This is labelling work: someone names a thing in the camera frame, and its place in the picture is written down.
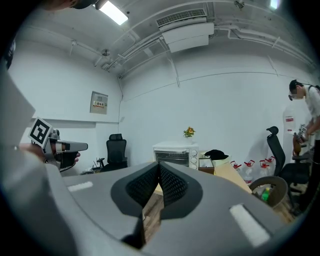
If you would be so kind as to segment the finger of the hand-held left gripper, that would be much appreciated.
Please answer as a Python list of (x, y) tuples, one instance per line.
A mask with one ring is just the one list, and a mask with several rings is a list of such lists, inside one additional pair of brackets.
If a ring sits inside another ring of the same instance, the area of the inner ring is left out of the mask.
[(86, 151), (87, 149), (88, 149), (88, 144), (84, 142), (65, 141), (65, 140), (56, 141), (57, 152), (80, 152), (80, 151)]

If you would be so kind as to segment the person's left hand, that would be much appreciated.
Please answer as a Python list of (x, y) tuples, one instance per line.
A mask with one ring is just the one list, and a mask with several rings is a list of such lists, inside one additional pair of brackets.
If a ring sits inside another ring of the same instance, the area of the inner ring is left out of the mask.
[(74, 163), (77, 163), (81, 154), (79, 152), (67, 152), (69, 149), (70, 145), (68, 143), (62, 143), (63, 158), (69, 162), (73, 160)]

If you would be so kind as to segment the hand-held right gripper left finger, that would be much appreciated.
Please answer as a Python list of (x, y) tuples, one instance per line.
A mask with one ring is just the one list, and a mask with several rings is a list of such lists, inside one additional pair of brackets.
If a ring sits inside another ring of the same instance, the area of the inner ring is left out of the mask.
[(85, 214), (107, 234), (137, 249), (145, 243), (143, 208), (158, 183), (158, 163), (67, 176), (69, 192)]

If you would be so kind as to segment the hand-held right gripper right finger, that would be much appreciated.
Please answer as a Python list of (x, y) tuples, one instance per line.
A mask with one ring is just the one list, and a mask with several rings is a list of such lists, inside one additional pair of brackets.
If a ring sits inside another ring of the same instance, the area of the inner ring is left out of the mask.
[(269, 255), (285, 227), (270, 208), (233, 182), (160, 162), (164, 208), (160, 226), (142, 248), (149, 256)]

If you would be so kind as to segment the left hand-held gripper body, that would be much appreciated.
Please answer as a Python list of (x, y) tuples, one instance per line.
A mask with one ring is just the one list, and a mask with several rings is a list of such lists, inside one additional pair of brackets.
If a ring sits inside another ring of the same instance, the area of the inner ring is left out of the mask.
[(65, 172), (76, 164), (78, 151), (75, 144), (61, 140), (60, 131), (43, 119), (39, 117), (35, 119), (28, 137), (32, 144), (40, 147), (44, 162), (56, 166), (60, 172)]

